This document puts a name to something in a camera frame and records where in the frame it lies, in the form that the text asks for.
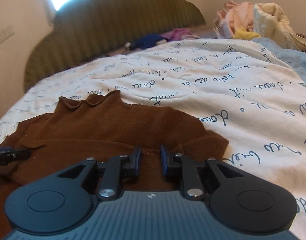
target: pink clothing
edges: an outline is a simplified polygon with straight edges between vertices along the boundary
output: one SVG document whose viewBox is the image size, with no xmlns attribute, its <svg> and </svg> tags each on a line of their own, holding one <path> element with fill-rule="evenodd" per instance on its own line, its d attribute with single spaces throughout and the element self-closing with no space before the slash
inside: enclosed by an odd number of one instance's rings
<svg viewBox="0 0 306 240">
<path fill-rule="evenodd" d="M 169 41 L 181 41 L 184 39 L 195 39 L 189 28 L 176 28 L 170 32 L 161 34 L 162 37 L 169 39 Z"/>
<path fill-rule="evenodd" d="M 253 4 L 250 2 L 235 3 L 230 0 L 222 11 L 217 12 L 214 20 L 215 31 L 220 39 L 231 39 L 235 31 L 244 27 L 247 32 L 253 30 Z"/>
</svg>

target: upholstered headboard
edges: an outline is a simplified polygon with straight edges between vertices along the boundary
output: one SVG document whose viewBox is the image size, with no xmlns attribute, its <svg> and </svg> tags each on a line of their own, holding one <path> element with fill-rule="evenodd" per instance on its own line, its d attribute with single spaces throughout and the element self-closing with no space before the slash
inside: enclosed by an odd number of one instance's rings
<svg viewBox="0 0 306 240">
<path fill-rule="evenodd" d="M 24 89 L 146 34 L 204 23 L 185 0 L 70 0 L 57 12 L 53 32 L 30 54 Z"/>
</svg>

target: yellow clothing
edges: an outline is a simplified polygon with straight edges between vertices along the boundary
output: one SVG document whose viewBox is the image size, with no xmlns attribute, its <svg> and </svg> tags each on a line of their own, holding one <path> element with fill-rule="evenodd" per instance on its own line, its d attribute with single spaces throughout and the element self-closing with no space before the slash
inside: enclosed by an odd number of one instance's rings
<svg viewBox="0 0 306 240">
<path fill-rule="evenodd" d="M 261 35 L 256 32 L 247 32 L 244 27 L 236 29 L 234 39 L 251 40 L 253 38 L 261 38 Z"/>
</svg>

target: blue clothing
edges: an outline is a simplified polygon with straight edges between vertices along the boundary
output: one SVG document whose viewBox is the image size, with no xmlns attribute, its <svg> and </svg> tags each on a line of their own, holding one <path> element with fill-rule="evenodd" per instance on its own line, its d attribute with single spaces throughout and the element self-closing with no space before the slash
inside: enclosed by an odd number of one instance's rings
<svg viewBox="0 0 306 240">
<path fill-rule="evenodd" d="M 157 34 L 149 34 L 133 42 L 130 46 L 130 50 L 135 50 L 137 48 L 140 49 L 152 48 L 156 45 L 158 41 L 161 40 L 168 40 L 168 39 Z"/>
<path fill-rule="evenodd" d="M 282 49 L 269 38 L 254 38 L 252 41 L 272 51 L 278 59 L 292 67 L 299 77 L 306 82 L 306 53 L 293 49 Z"/>
</svg>

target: bed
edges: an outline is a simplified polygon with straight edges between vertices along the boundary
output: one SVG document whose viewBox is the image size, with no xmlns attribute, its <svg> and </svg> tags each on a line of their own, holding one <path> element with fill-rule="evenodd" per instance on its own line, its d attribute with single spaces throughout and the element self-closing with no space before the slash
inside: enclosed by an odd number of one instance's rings
<svg viewBox="0 0 306 240">
<path fill-rule="evenodd" d="M 294 195 L 290 231 L 306 240 L 306 82 L 288 64 L 258 43 L 220 39 L 101 57 L 149 33 L 203 24 L 185 0 L 67 2 L 28 59 L 26 94 L 1 118 L 0 143 L 19 122 L 53 112 L 60 96 L 118 89 L 125 103 L 171 106 L 227 138 L 225 162 Z M 8 184 L 0 200 L 15 187 Z M 9 230 L 5 218 L 2 227 Z"/>
</svg>

